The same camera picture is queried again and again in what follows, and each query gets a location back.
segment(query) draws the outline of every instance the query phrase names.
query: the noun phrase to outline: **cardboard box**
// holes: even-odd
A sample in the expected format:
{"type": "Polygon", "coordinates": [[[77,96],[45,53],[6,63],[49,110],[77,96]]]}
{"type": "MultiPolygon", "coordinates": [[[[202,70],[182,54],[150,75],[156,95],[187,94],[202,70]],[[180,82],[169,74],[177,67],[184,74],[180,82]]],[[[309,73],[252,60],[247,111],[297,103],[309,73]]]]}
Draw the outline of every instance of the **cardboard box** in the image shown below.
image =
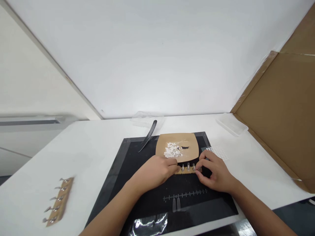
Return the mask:
{"type": "Polygon", "coordinates": [[[231,112],[300,188],[315,193],[315,4],[231,112]]]}

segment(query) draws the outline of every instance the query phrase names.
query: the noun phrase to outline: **black object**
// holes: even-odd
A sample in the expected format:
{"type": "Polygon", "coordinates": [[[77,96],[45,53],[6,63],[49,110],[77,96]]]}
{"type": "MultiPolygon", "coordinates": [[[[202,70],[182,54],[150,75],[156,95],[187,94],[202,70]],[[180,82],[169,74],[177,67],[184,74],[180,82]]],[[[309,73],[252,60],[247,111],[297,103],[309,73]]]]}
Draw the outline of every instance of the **black object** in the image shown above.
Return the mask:
{"type": "MultiPolygon", "coordinates": [[[[210,143],[205,132],[194,134],[200,154],[201,148],[210,146],[210,143]]],[[[138,150],[141,142],[145,139],[144,137],[126,138],[123,140],[86,226],[116,196],[132,175],[151,156],[155,155],[158,137],[153,136],[147,143],[146,148],[140,153],[138,153],[138,150]]],[[[196,158],[189,161],[190,165],[196,164],[198,160],[196,158]]],[[[204,167],[202,168],[202,173],[207,177],[211,175],[211,171],[204,167]]],[[[146,234],[152,235],[157,232],[160,234],[169,233],[237,214],[236,206],[229,194],[207,188],[199,182],[195,174],[173,175],[164,184],[148,191],[138,200],[125,222],[121,235],[129,235],[137,219],[138,222],[150,219],[150,221],[154,222],[154,225],[157,222],[161,222],[161,217],[167,219],[164,223],[165,226],[158,229],[156,227],[147,229],[149,231],[159,230],[154,232],[146,231],[146,234]],[[176,195],[189,192],[194,194],[180,197],[181,210],[172,212],[172,196],[175,197],[176,195]]]]}
{"type": "Polygon", "coordinates": [[[157,125],[157,120],[154,120],[154,121],[153,121],[153,124],[152,124],[152,126],[151,126],[151,129],[150,129],[150,131],[148,132],[148,135],[145,137],[145,139],[143,140],[143,142],[140,144],[141,149],[140,149],[139,152],[141,152],[141,150],[145,147],[145,145],[146,145],[146,144],[148,143],[148,141],[150,140],[150,138],[151,138],[151,136],[152,136],[152,134],[153,134],[153,131],[154,131],[156,125],[157,125]]]}

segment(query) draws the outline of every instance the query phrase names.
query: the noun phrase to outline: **white table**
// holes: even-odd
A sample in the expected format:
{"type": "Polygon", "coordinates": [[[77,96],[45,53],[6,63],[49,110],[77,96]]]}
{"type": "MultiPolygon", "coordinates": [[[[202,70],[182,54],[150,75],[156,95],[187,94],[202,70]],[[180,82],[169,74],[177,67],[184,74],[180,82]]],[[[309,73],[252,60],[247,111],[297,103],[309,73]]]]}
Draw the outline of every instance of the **white table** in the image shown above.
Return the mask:
{"type": "MultiPolygon", "coordinates": [[[[205,131],[211,145],[222,146],[230,172],[271,209],[313,196],[291,178],[248,133],[233,137],[215,121],[218,115],[166,117],[162,133],[205,131]]],[[[0,187],[1,235],[77,236],[84,228],[123,138],[144,137],[148,128],[129,119],[80,121],[67,127],[0,187]],[[63,219],[46,228],[42,223],[58,193],[59,178],[75,176],[63,219]]],[[[185,229],[196,235],[244,218],[239,215],[185,229]]],[[[182,235],[182,231],[171,235],[182,235]]]]}

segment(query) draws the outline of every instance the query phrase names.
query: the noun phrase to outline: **hand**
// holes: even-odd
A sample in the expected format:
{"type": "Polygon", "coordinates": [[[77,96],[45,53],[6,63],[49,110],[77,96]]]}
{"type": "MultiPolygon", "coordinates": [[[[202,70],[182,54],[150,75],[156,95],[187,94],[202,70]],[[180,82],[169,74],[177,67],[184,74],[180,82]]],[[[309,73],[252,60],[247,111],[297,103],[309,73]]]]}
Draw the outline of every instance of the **hand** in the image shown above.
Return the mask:
{"type": "Polygon", "coordinates": [[[180,170],[175,158],[153,156],[128,181],[140,194],[163,184],[180,170]]]}
{"type": "Polygon", "coordinates": [[[196,174],[202,184],[219,192],[231,193],[238,183],[238,180],[227,169],[224,161],[208,150],[200,154],[199,162],[196,164],[196,174]],[[201,166],[212,171],[210,178],[203,176],[198,171],[201,166]]]}

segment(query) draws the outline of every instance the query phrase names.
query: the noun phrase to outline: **finger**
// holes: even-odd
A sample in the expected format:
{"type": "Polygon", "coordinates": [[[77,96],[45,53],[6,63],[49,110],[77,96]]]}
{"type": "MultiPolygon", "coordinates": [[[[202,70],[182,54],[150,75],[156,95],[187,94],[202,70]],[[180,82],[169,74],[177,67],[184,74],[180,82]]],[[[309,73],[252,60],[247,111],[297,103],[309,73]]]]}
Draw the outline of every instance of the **finger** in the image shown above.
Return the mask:
{"type": "Polygon", "coordinates": [[[209,188],[213,188],[213,185],[214,185],[213,180],[203,176],[203,174],[201,174],[198,170],[196,170],[196,175],[198,176],[200,183],[202,183],[203,185],[206,185],[209,188]]]}
{"type": "Polygon", "coordinates": [[[168,166],[168,177],[171,177],[173,174],[175,174],[176,172],[179,172],[180,170],[180,166],[178,165],[171,165],[171,166],[168,166]]]}
{"type": "Polygon", "coordinates": [[[215,168],[215,164],[213,162],[208,161],[206,159],[201,159],[200,161],[197,162],[195,169],[198,170],[202,166],[208,168],[211,171],[213,171],[215,168]]]}
{"type": "Polygon", "coordinates": [[[208,158],[212,162],[218,161],[220,158],[209,150],[205,150],[200,154],[199,160],[208,158]]]}
{"type": "Polygon", "coordinates": [[[175,159],[175,158],[168,158],[167,160],[166,160],[166,163],[167,163],[167,165],[168,166],[171,166],[171,165],[177,165],[177,160],[175,159]]]}

